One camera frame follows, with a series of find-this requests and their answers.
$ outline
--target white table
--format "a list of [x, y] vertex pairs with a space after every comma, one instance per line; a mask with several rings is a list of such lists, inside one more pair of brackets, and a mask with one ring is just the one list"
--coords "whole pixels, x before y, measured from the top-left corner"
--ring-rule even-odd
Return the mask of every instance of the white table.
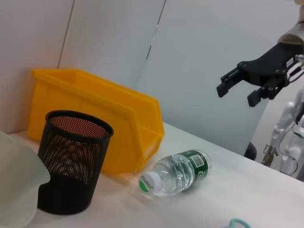
[[[240, 218], [253, 228], [304, 227], [304, 183], [165, 124], [153, 160], [199, 148], [213, 162], [206, 180], [175, 197], [150, 200], [137, 182], [124, 186], [100, 175], [90, 207], [72, 216], [40, 210], [29, 228], [221, 228]], [[35, 151], [24, 133], [13, 134]]]

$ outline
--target yellow plastic bin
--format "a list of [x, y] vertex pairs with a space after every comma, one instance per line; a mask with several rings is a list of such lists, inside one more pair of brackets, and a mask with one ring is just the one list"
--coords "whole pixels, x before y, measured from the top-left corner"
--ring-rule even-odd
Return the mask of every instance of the yellow plastic bin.
[[40, 141], [45, 116], [71, 110], [96, 116], [114, 129], [102, 171], [135, 172], [157, 152], [164, 129], [158, 100], [78, 69], [35, 69], [28, 136]]

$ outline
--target water bottle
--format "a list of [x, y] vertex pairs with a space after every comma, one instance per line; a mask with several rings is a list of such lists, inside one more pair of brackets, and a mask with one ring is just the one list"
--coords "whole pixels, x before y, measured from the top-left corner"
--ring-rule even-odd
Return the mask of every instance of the water bottle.
[[210, 157], [201, 150], [190, 150], [161, 159], [140, 175], [138, 183], [146, 195], [178, 193], [206, 178], [210, 170]]

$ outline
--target black mesh pencil holder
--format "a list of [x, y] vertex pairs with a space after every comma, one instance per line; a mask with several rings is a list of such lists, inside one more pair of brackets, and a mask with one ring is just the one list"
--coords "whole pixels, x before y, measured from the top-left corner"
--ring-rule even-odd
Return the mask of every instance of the black mesh pencil holder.
[[106, 122], [73, 111], [47, 114], [38, 156], [51, 180], [41, 185], [38, 207], [69, 215], [91, 202], [113, 129]]

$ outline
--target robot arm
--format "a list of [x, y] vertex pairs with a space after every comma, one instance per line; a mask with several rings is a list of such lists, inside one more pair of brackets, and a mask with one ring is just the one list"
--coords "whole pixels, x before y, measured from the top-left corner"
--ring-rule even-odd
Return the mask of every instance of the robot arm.
[[[273, 130], [269, 148], [262, 161], [263, 165], [270, 167], [274, 158], [274, 154], [278, 155], [279, 145], [283, 138], [286, 136], [289, 126], [293, 124], [293, 122], [295, 122], [296, 124], [299, 122], [299, 118], [302, 118], [303, 116], [303, 111], [304, 87], [298, 91], [295, 97], [295, 101], [289, 102], [284, 108], [281, 118]], [[302, 146], [302, 144], [304, 145], [304, 142], [300, 139], [298, 135], [293, 135], [286, 149], [286, 154], [288, 154], [289, 156], [283, 155], [282, 158], [281, 172], [291, 175], [296, 169], [294, 168], [294, 160], [298, 160], [300, 157], [299, 154], [301, 154], [299, 152], [299, 144], [300, 146]]]
[[[304, 5], [304, 0], [295, 0], [295, 2]], [[303, 43], [304, 7], [302, 6], [298, 23], [279, 39], [278, 44], [256, 60], [240, 62], [235, 69], [220, 78], [221, 84], [217, 87], [218, 96], [223, 97], [233, 86], [244, 80], [260, 86], [258, 90], [248, 95], [249, 106], [256, 106], [261, 99], [274, 99], [291, 82], [287, 72], [297, 63], [295, 57], [304, 53]]]

